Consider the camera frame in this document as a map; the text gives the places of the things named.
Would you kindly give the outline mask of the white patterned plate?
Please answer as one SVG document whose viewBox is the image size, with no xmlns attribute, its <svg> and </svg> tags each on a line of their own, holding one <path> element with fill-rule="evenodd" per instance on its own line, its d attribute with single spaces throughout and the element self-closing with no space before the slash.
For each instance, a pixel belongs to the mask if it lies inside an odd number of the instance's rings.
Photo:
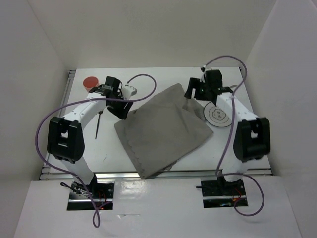
<svg viewBox="0 0 317 238">
<path fill-rule="evenodd" d="M 205 120 L 215 127 L 224 128 L 232 124 L 229 116 L 212 102 L 208 102 L 204 106 L 203 114 Z"/>
</svg>

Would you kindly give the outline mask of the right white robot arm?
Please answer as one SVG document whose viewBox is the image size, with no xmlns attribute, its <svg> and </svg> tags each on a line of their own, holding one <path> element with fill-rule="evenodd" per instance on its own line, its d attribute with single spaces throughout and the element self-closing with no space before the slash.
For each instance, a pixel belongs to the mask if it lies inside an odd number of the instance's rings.
<svg viewBox="0 0 317 238">
<path fill-rule="evenodd" d="M 190 78 L 185 98 L 210 101 L 231 119 L 228 141 L 221 160 L 230 152 L 235 159 L 223 169 L 216 169 L 216 189 L 228 194 L 253 161 L 270 153 L 270 124 L 248 110 L 235 96 L 235 91 L 224 87 L 222 74 L 218 69 L 201 68 L 200 78 Z"/>
</svg>

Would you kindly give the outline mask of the grey cloth placemat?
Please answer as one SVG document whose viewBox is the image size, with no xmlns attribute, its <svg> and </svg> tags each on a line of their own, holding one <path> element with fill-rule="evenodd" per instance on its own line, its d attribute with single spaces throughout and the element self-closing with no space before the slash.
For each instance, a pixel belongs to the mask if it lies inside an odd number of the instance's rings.
<svg viewBox="0 0 317 238">
<path fill-rule="evenodd" d="M 114 128 L 142 179 L 173 166 L 213 134 L 205 123 L 203 107 L 185 98 L 179 83 L 130 111 Z"/>
</svg>

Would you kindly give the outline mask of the red plastic cup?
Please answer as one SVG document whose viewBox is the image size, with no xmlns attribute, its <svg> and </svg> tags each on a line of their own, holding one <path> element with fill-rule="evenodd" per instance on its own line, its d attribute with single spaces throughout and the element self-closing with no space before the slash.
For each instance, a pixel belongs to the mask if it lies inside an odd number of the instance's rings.
<svg viewBox="0 0 317 238">
<path fill-rule="evenodd" d="M 93 89 L 94 87 L 98 87 L 99 85 L 99 79 L 95 76 L 89 76 L 83 80 L 83 87 L 88 93 L 91 89 Z"/>
</svg>

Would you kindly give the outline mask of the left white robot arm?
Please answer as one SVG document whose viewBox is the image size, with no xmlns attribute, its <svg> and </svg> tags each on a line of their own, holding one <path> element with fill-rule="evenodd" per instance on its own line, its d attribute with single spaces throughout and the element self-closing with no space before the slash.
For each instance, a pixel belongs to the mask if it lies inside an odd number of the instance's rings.
<svg viewBox="0 0 317 238">
<path fill-rule="evenodd" d="M 126 119 L 132 102 L 126 102 L 136 95 L 137 89 L 108 76 L 104 84 L 89 90 L 87 102 L 79 104 L 63 117 L 53 117 L 49 123 L 47 151 L 62 161 L 68 171 L 74 174 L 74 182 L 87 198 L 98 193 L 97 178 L 84 159 L 84 135 L 86 125 L 105 108 L 118 117 Z"/>
</svg>

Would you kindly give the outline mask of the dark metal fork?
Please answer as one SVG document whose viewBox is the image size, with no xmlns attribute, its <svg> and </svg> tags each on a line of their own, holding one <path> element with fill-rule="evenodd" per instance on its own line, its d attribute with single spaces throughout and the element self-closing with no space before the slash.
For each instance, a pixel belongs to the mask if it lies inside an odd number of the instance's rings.
<svg viewBox="0 0 317 238">
<path fill-rule="evenodd" d="M 100 127 L 100 120 L 101 120 L 101 115 L 103 114 L 103 111 L 98 112 L 98 120 L 97 120 L 97 126 L 96 126 L 96 133 L 95 133 L 95 139 L 98 137 L 98 131 Z"/>
</svg>

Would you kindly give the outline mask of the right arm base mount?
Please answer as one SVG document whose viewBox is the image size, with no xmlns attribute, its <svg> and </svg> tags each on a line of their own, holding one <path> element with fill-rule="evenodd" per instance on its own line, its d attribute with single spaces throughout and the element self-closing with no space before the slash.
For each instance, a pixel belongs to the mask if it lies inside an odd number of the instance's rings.
<svg viewBox="0 0 317 238">
<path fill-rule="evenodd" d="M 196 186 L 202 192 L 204 208 L 248 206 L 243 181 L 227 182 L 224 177 L 217 180 L 203 180 Z"/>
</svg>

